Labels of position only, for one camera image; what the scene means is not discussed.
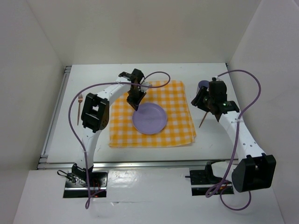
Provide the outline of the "copper spoon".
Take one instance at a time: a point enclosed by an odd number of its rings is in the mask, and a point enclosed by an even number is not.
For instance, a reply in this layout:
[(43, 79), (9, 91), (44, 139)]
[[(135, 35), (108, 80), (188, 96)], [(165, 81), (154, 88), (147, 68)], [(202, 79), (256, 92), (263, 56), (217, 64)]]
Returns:
[(199, 128), (201, 128), (201, 126), (202, 126), (203, 122), (205, 121), (207, 115), (208, 115), (208, 112), (206, 112), (204, 117), (202, 118), (202, 120), (200, 122), (200, 125), (199, 125)]

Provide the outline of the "purple cup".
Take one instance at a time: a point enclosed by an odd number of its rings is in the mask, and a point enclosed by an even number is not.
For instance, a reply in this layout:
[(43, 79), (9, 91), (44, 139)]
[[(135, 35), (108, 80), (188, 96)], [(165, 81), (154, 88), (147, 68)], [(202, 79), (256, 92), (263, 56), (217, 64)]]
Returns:
[(198, 83), (198, 86), (197, 86), (197, 93), (200, 91), (201, 87), (205, 87), (206, 90), (208, 90), (209, 88), (209, 81), (207, 80), (201, 80), (199, 83)]

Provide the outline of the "purple plate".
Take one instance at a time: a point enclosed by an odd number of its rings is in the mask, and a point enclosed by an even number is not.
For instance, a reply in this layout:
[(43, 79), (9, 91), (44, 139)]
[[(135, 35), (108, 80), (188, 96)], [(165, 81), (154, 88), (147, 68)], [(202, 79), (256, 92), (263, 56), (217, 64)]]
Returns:
[(137, 111), (134, 111), (132, 123), (135, 129), (142, 134), (157, 134), (166, 127), (167, 114), (157, 104), (144, 103), (139, 105)]

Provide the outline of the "yellow checkered cloth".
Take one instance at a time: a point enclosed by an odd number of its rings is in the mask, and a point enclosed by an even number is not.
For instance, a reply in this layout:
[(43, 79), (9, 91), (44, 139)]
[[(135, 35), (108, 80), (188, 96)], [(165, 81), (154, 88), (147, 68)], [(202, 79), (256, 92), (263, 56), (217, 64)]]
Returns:
[(134, 110), (123, 94), (110, 108), (110, 147), (176, 147), (195, 141), (196, 131), (182, 81), (152, 81)]

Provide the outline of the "copper fork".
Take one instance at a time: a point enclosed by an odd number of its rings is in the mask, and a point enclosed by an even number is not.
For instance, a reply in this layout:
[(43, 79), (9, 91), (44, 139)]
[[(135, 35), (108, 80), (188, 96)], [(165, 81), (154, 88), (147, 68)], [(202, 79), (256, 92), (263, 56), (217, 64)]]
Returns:
[(81, 111), (81, 103), (83, 102), (83, 95), (80, 93), (78, 95), (78, 113), (77, 113), (77, 125), (79, 125), (80, 121), (80, 111)]

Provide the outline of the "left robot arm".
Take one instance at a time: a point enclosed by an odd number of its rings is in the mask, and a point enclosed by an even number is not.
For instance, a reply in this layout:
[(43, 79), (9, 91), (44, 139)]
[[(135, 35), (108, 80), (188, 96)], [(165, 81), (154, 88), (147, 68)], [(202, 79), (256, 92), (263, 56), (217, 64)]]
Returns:
[(127, 103), (138, 110), (139, 104), (146, 95), (147, 88), (141, 87), (144, 74), (134, 69), (132, 73), (122, 72), (114, 83), (104, 90), (87, 94), (81, 113), (84, 135), (82, 143), (85, 153), (72, 166), (72, 173), (81, 186), (88, 186), (93, 180), (93, 157), (99, 134), (109, 122), (109, 107), (124, 93), (128, 93)]

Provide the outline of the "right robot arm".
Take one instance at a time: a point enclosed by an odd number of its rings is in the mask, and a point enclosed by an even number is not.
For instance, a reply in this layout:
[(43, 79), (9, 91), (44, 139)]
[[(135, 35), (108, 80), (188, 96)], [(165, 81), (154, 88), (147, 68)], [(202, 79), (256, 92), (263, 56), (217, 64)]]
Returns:
[(229, 135), (238, 158), (238, 165), (228, 162), (208, 162), (204, 178), (209, 183), (219, 183), (227, 172), (226, 180), (232, 182), (238, 192), (267, 189), (271, 186), (276, 159), (266, 154), (255, 142), (243, 120), (235, 101), (227, 100), (227, 87), (223, 81), (199, 82), (197, 95), (191, 104), (206, 113), (211, 113)]

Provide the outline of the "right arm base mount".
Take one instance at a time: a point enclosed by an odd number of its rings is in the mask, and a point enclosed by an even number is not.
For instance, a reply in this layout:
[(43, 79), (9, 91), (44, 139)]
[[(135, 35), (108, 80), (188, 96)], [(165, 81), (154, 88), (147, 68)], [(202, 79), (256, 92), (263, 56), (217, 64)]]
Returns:
[(185, 176), (190, 181), (192, 196), (204, 196), (208, 189), (218, 184), (222, 177), (216, 177), (212, 171), (212, 164), (215, 162), (208, 161), (204, 169), (190, 170)]

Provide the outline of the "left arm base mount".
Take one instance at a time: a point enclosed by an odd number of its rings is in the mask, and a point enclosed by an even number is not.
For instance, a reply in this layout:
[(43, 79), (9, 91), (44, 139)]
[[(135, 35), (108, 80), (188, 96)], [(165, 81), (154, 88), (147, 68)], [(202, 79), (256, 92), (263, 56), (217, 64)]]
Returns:
[[(65, 178), (63, 198), (88, 198), (88, 184), (71, 171), (58, 170), (57, 175)], [(93, 198), (105, 198), (107, 196), (107, 171), (95, 171), (89, 173), (90, 195)]]

